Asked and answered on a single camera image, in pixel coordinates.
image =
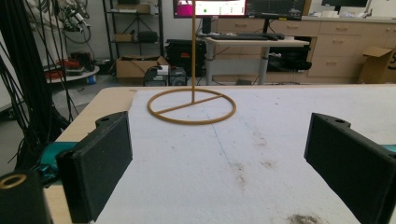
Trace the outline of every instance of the drawer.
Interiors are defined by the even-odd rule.
[[[314,57],[309,77],[358,77],[362,63],[355,57]]]
[[[271,28],[283,35],[316,36],[320,21],[273,21]]]
[[[253,55],[253,54],[219,54],[216,55],[216,60],[233,60],[233,59],[260,59],[261,55]]]
[[[217,32],[261,32],[264,20],[261,19],[218,19]]]
[[[243,54],[243,55],[261,55],[260,47],[216,47],[215,54]]]
[[[385,43],[385,48],[396,48],[396,25],[387,28],[388,39]]]
[[[354,56],[360,35],[320,35],[315,45],[316,56]]]
[[[323,21],[320,25],[320,34],[329,35],[360,35],[364,30],[360,22]]]

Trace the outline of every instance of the cable bundle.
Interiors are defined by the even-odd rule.
[[[17,152],[16,169],[29,169],[37,165],[45,146],[55,141],[70,120],[62,117],[52,102],[23,0],[0,1],[0,8],[0,30],[7,51],[1,47],[8,52],[8,59],[19,81],[18,86],[5,61],[0,59],[0,75],[24,135]]]

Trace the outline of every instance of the computer monitor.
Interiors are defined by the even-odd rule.
[[[195,1],[195,16],[204,17],[244,17],[247,0],[205,0]],[[192,1],[173,0],[174,18],[191,18]]]
[[[335,7],[340,13],[341,7],[366,7],[368,0],[322,0],[323,6]]]
[[[247,15],[283,21],[300,21],[305,0],[247,0]]]

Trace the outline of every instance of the white table surface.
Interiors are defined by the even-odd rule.
[[[134,159],[96,223],[359,223],[304,159],[310,116],[344,119],[378,144],[394,144],[396,86],[217,91],[237,111],[204,126],[155,119],[146,105],[159,91],[137,92]],[[155,107],[188,98],[165,96]],[[172,116],[211,118],[227,108],[219,101]]]

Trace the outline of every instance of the desk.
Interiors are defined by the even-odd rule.
[[[259,85],[264,84],[265,74],[267,72],[268,57],[271,47],[303,47],[309,45],[309,42],[301,40],[278,40],[278,41],[260,41],[260,40],[215,40],[211,37],[205,37],[207,45],[206,53],[206,85],[212,82],[213,75],[229,74],[247,74],[259,73]],[[215,46],[219,47],[258,47],[262,48],[260,59],[233,59],[217,60],[214,52]]]
[[[95,120],[132,109],[134,160],[97,223],[359,223],[304,160],[310,114],[345,119],[373,141],[394,144],[396,86],[208,88],[232,97],[235,115],[213,125],[170,124],[146,109],[150,96],[169,88],[110,88],[63,132],[57,141],[80,141]],[[45,191],[54,223],[70,223],[62,187]]]

